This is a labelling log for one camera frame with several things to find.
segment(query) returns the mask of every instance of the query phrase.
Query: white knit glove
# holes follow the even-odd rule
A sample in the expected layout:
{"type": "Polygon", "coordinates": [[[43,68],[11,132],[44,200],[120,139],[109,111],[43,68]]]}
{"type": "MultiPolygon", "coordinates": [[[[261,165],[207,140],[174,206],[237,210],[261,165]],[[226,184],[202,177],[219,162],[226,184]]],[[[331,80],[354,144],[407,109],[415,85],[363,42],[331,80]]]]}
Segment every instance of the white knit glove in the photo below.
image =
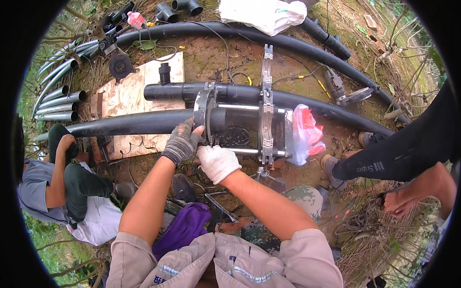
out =
{"type": "Polygon", "coordinates": [[[197,151],[197,157],[200,159],[201,169],[213,181],[214,185],[221,182],[230,173],[242,168],[234,152],[218,145],[213,148],[202,146],[197,151]]]}

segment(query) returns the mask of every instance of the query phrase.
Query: gray fingerless glove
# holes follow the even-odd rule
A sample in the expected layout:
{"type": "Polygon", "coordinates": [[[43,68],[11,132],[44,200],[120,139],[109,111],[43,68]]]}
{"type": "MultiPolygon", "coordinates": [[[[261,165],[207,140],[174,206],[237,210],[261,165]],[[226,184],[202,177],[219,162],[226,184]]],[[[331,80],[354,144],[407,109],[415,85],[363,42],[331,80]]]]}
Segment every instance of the gray fingerless glove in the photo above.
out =
{"type": "Polygon", "coordinates": [[[190,119],[179,124],[171,133],[170,139],[166,142],[162,156],[173,161],[176,166],[192,156],[201,139],[201,136],[197,133],[191,133],[193,124],[190,119]]]}

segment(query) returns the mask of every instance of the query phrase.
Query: gray shirt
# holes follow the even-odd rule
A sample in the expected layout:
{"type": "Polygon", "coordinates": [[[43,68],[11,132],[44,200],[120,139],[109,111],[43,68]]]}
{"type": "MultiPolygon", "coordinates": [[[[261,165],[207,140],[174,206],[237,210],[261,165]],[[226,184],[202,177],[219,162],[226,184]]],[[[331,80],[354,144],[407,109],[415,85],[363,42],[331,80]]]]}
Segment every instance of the gray shirt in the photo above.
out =
{"type": "Polygon", "coordinates": [[[29,215],[47,222],[69,223],[66,206],[47,208],[45,192],[51,183],[54,164],[26,158],[29,163],[23,172],[23,182],[17,188],[19,204],[29,215]]]}

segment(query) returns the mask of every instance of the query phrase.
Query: yellow cable connector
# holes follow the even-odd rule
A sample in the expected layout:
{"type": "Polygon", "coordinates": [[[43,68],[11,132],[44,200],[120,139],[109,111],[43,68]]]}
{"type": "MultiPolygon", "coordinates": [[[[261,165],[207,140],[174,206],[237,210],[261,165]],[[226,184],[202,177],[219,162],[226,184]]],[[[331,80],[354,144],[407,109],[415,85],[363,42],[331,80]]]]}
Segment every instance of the yellow cable connector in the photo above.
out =
{"type": "Polygon", "coordinates": [[[326,95],[328,96],[328,98],[331,99],[330,94],[328,94],[328,91],[325,89],[325,87],[323,86],[322,82],[320,82],[320,80],[317,80],[317,82],[320,84],[320,86],[322,87],[323,91],[325,91],[325,93],[326,93],[326,95]]]}

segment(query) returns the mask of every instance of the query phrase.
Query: plastic bottle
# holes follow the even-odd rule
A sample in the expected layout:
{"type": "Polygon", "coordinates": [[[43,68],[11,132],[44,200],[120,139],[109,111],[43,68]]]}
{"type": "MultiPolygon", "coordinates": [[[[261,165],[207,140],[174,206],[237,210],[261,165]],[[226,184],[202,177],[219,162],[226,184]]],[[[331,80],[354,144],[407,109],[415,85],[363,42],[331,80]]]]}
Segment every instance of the plastic bottle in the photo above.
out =
{"type": "Polygon", "coordinates": [[[128,24],[136,29],[142,29],[142,23],[144,23],[145,20],[139,12],[129,11],[126,15],[128,15],[128,24]]]}

